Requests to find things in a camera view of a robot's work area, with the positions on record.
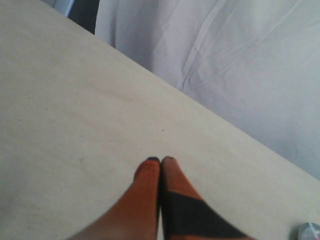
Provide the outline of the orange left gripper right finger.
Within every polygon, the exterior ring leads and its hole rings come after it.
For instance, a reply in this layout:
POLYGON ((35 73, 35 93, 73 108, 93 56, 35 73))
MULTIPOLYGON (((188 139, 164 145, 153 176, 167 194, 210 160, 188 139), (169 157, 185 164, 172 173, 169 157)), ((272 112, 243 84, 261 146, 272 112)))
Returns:
POLYGON ((251 240, 216 213, 170 156, 160 164, 160 202, 166 240, 251 240))

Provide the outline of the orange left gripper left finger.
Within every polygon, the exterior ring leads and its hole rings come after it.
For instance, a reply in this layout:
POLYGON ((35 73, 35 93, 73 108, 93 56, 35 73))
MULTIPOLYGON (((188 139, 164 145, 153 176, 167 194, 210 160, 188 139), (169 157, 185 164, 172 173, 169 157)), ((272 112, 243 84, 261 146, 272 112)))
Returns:
POLYGON ((148 157, 133 182, 101 217, 70 240, 156 240, 159 222, 160 160, 148 157))

